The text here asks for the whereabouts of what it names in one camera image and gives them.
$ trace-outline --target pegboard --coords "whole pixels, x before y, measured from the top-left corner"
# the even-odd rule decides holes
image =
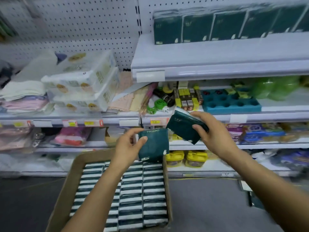
[[[156,10],[184,9],[191,7],[208,7],[215,5],[238,5],[263,2],[284,2],[299,0],[138,0],[142,33],[152,31],[152,15]]]
[[[18,32],[0,44],[0,58],[21,66],[40,49],[59,53],[111,49],[121,69],[130,68],[141,30],[137,0],[29,0],[34,20],[20,0],[0,0],[0,11]]]

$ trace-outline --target finger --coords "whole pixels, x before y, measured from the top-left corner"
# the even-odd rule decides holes
[[[131,137],[134,134],[137,134],[143,130],[144,130],[143,128],[132,128],[132,129],[129,129],[124,135]]]
[[[215,124],[217,122],[217,119],[213,115],[207,112],[193,111],[190,114],[200,118],[209,127],[211,127],[212,124]]]
[[[203,142],[207,142],[208,141],[208,134],[206,133],[206,131],[202,128],[202,126],[200,125],[192,125],[192,128],[195,129],[196,132],[198,132],[198,134],[201,137],[201,140]]]
[[[137,143],[133,146],[133,148],[139,152],[139,150],[142,148],[142,146],[147,142],[148,140],[148,137],[144,136],[144,137],[141,137]]]

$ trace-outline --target hand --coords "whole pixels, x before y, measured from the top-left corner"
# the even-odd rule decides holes
[[[141,137],[136,144],[131,144],[133,136],[141,131],[143,128],[129,129],[117,140],[115,154],[111,159],[110,166],[120,170],[124,173],[134,160],[137,159],[137,155],[141,147],[147,142],[147,137]]]
[[[209,127],[209,132],[206,133],[200,125],[192,125],[192,128],[198,132],[201,140],[211,152],[224,161],[226,161],[229,156],[238,152],[239,149],[230,137],[225,125],[214,116],[199,111],[194,111],[190,114],[200,118]]]

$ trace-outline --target person's left hand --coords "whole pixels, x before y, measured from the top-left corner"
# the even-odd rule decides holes
[[[136,144],[131,144],[132,137],[143,131],[143,128],[129,129],[125,134],[118,138],[115,154],[111,159],[110,166],[125,172],[134,160],[136,160],[139,150],[147,142],[147,137],[141,137]]]

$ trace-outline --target white tissue pack side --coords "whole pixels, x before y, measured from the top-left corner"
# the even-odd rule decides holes
[[[113,67],[98,93],[76,92],[69,95],[57,95],[53,98],[53,102],[56,104],[56,109],[65,109],[71,112],[106,111],[116,94],[118,85],[119,70],[118,67]]]
[[[100,92],[110,70],[116,66],[111,50],[81,52],[69,56],[56,66],[54,75],[41,79],[48,97],[76,92]]]

